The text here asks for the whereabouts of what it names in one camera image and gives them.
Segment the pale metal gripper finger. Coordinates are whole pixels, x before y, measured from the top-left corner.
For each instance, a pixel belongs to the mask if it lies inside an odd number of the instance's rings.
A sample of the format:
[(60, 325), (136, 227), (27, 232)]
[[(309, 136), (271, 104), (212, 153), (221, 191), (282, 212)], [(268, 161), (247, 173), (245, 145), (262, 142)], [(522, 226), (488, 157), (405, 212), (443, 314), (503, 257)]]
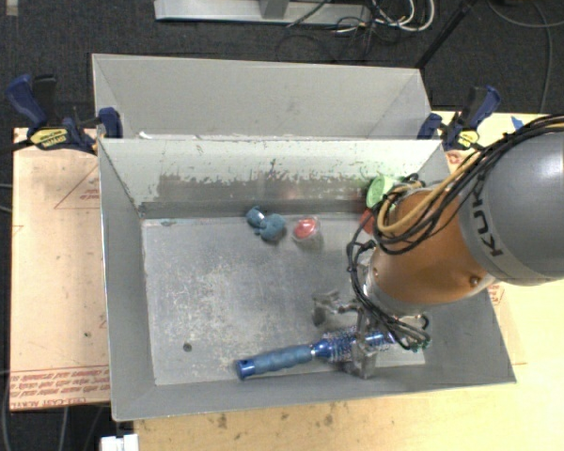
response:
[(323, 326), (338, 316), (348, 315), (358, 310), (354, 301), (343, 301), (338, 290), (314, 293), (312, 295), (312, 321), (315, 326)]
[(363, 342), (351, 344), (350, 359), (342, 365), (342, 370), (360, 379), (369, 379), (376, 370), (377, 350)]

